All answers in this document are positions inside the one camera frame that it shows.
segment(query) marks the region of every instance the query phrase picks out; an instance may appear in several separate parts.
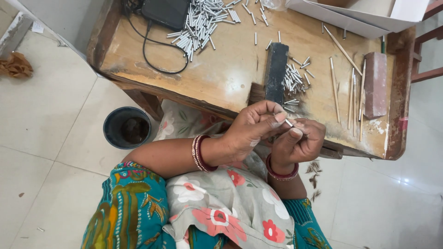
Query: wooden table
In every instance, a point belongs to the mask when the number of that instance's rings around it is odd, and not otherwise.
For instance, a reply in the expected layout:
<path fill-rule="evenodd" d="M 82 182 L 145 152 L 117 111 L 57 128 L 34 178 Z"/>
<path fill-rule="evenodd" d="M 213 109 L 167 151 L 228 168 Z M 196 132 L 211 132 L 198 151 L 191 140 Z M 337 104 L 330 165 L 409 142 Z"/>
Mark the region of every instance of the wooden table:
<path fill-rule="evenodd" d="M 88 63 L 102 75 L 109 77 L 154 119 L 163 116 L 158 97 L 170 99 L 188 106 L 215 113 L 226 119 L 234 119 L 247 106 L 252 82 L 263 84 L 269 40 L 289 46 L 290 55 L 299 61 L 311 57 L 307 68 L 315 75 L 311 88 L 298 97 L 302 100 L 296 113 L 315 119 L 326 125 L 326 141 L 323 154 L 341 158 L 342 155 L 364 156 L 396 160 L 404 152 L 409 105 L 409 87 L 412 67 L 412 47 L 415 30 L 409 35 L 393 34 L 388 41 L 398 48 L 388 54 L 389 114 L 363 123 L 363 141 L 347 129 L 348 92 L 352 66 L 333 43 L 330 36 L 321 32 L 321 22 L 298 12 L 266 10 L 269 26 L 260 18 L 253 25 L 250 15 L 237 4 L 235 10 L 242 20 L 232 25 L 218 23 L 212 34 L 216 46 L 194 54 L 193 62 L 179 74 L 166 75 L 150 68 L 143 59 L 143 38 L 131 28 L 121 15 L 120 0 L 106 0 L 89 41 Z M 259 15 L 259 5 L 250 3 L 248 8 Z M 131 15 L 131 21 L 140 33 L 146 33 L 147 22 Z M 336 38 L 341 38 L 340 28 L 328 25 Z M 170 30 L 154 25 L 149 38 L 166 39 Z M 257 32 L 257 45 L 254 33 Z M 357 65 L 363 56 L 380 51 L 378 39 L 368 40 L 348 33 L 347 39 L 339 39 L 341 45 Z M 157 67 L 179 70 L 185 58 L 177 49 L 147 42 L 146 56 Z M 331 83 L 329 57 L 334 60 L 338 87 L 341 123 L 337 122 Z"/>

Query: woman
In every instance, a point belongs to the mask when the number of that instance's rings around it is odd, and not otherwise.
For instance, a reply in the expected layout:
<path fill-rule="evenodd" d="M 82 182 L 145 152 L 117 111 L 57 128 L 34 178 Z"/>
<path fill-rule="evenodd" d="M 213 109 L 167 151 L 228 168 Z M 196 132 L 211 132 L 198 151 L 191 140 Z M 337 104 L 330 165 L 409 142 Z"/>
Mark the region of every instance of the woman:
<path fill-rule="evenodd" d="M 299 118 L 290 128 L 271 101 L 231 125 L 171 101 L 163 109 L 157 141 L 103 183 L 82 248 L 330 248 L 298 175 L 319 155 L 324 125 Z M 269 153 L 259 142 L 277 134 Z"/>

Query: white tiled floor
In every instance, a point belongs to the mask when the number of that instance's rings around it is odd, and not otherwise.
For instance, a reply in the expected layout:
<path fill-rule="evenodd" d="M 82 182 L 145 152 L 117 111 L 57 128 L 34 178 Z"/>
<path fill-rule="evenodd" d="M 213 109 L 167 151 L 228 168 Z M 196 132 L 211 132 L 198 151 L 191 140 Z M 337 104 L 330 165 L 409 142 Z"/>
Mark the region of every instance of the white tiled floor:
<path fill-rule="evenodd" d="M 437 25 L 431 18 L 417 33 Z M 443 66 L 442 44 L 425 43 L 421 71 Z M 28 32 L 18 51 L 35 72 L 25 81 L 0 78 L 0 160 L 7 169 L 0 175 L 0 248 L 78 248 L 101 183 L 128 153 L 104 139 L 103 121 L 118 107 L 137 105 L 50 38 Z M 408 143 L 398 161 L 320 159 L 322 194 L 313 210 L 333 248 L 443 248 L 441 81 L 412 86 Z M 309 195 L 310 176 L 302 174 Z"/>

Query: white cardboard box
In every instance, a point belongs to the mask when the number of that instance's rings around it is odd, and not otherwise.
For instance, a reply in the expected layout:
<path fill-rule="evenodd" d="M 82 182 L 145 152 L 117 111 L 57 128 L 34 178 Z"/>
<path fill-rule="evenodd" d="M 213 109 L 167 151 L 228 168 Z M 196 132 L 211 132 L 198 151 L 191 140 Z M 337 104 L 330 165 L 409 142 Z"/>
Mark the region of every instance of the white cardboard box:
<path fill-rule="evenodd" d="M 288 0 L 286 7 L 375 39 L 420 22 L 428 3 L 429 0 L 359 0 L 350 8 L 338 8 L 316 3 L 315 0 Z"/>

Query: black bucket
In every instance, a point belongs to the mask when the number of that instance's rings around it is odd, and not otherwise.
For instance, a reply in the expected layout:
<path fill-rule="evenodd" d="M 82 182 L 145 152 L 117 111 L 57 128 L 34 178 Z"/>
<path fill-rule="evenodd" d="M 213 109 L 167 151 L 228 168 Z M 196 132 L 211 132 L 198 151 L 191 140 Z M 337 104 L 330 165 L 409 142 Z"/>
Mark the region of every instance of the black bucket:
<path fill-rule="evenodd" d="M 103 134 L 114 147 L 129 150 L 145 143 L 151 134 L 149 117 L 140 109 L 125 106 L 113 110 L 103 123 Z"/>

